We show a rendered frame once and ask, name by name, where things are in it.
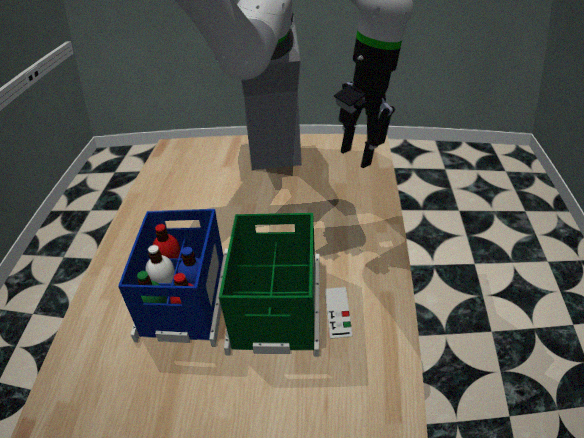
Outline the green crate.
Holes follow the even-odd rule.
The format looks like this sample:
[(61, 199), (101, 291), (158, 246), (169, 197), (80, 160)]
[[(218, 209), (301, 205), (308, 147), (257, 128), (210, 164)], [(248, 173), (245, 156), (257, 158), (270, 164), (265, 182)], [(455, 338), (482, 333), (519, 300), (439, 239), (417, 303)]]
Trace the green crate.
[[(255, 225), (277, 224), (295, 224), (295, 232), (256, 233)], [(314, 226), (303, 220), (262, 215), (233, 225), (219, 293), (232, 349), (314, 350), (314, 253)]]

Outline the blue plastic bottle crate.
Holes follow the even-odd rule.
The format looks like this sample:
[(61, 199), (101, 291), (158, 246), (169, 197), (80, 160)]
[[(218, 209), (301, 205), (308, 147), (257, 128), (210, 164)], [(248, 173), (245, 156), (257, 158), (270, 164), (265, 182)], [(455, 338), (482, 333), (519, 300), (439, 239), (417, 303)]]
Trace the blue plastic bottle crate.
[[(165, 221), (179, 220), (199, 220), (201, 227), (166, 227)], [(146, 271), (150, 259), (148, 247), (157, 238), (155, 227), (159, 224), (164, 224), (167, 233), (177, 239), (181, 251), (191, 247), (195, 257), (200, 259), (195, 286), (174, 284), (174, 276), (183, 260), (181, 251), (179, 258), (169, 258), (175, 269), (172, 283), (159, 283), (171, 286), (139, 285), (137, 274)], [(157, 338), (156, 331), (188, 332), (191, 340), (210, 340), (223, 256), (218, 225), (213, 221), (182, 211), (145, 217), (118, 285), (139, 336)], [(168, 298), (167, 303), (143, 303), (141, 296)], [(180, 297), (182, 304), (171, 304), (170, 297)]]

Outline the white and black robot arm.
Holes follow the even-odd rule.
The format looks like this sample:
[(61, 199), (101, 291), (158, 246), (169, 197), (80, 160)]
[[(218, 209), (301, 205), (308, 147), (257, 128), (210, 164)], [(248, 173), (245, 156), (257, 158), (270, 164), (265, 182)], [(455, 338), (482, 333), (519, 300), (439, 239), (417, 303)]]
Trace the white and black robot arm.
[[(238, 4), (234, 0), (175, 1), (206, 40), (221, 70), (231, 78), (257, 77), (270, 60), (281, 58), (293, 45), (292, 0), (239, 0)], [(396, 70), (413, 1), (350, 1), (359, 12), (353, 61), (374, 72)], [(367, 106), (367, 93), (348, 85), (334, 97), (338, 106), (352, 114)]]

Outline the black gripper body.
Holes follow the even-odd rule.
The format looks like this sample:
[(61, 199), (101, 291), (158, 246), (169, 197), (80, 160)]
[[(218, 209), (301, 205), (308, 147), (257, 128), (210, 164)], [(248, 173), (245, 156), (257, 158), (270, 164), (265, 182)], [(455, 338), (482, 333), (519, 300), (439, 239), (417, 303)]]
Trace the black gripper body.
[[(382, 104), (382, 97), (386, 101), (385, 93), (388, 89), (391, 73), (380, 73), (364, 69), (356, 64), (353, 82), (362, 90), (368, 92), (371, 98), (371, 110)], [(353, 83), (352, 86), (355, 84)], [(375, 92), (375, 93), (372, 93)]]

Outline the white bottle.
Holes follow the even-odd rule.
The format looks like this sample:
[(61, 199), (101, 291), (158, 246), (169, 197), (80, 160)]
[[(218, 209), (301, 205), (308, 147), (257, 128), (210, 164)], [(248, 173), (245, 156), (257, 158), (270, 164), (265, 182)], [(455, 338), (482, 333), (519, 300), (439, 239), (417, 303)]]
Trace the white bottle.
[(150, 259), (146, 264), (145, 270), (150, 276), (151, 281), (172, 283), (175, 269), (171, 260), (161, 255), (157, 245), (150, 246), (148, 251)]

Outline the white paper pick list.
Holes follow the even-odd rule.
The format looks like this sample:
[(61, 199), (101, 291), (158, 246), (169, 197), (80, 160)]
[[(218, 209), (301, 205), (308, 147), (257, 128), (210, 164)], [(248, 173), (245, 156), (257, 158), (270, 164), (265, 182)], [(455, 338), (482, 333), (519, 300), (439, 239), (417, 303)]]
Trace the white paper pick list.
[(330, 338), (353, 337), (346, 287), (325, 289)]

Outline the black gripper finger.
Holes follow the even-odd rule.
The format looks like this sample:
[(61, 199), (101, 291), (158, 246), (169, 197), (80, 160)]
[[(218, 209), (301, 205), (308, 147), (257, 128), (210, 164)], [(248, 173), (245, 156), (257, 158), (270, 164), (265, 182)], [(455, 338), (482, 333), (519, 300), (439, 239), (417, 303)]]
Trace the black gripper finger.
[[(342, 84), (342, 88), (347, 87), (348, 85), (353, 85), (353, 82), (348, 82), (348, 83), (344, 83)], [(352, 147), (352, 142), (353, 142), (353, 137), (354, 137), (354, 132), (355, 132), (355, 125), (358, 117), (360, 115), (362, 110), (356, 110), (355, 112), (353, 112), (352, 114), (349, 113), (348, 111), (344, 110), (344, 109), (340, 109), (340, 115), (339, 115), (339, 122), (343, 123), (343, 130), (344, 130), (344, 136), (343, 136), (343, 141), (342, 141), (342, 146), (341, 146), (341, 153), (344, 154), (348, 151), (351, 151), (351, 147)]]
[[(367, 106), (365, 107), (365, 113), (367, 115), (367, 141), (365, 142), (361, 168), (371, 165), (374, 149), (385, 143), (390, 118), (395, 111), (395, 108), (393, 106), (390, 107), (383, 97), (381, 110), (380, 107), (376, 110), (371, 110), (371, 98), (369, 96), (366, 97), (365, 100), (367, 101)], [(381, 114), (379, 117), (380, 112)]]

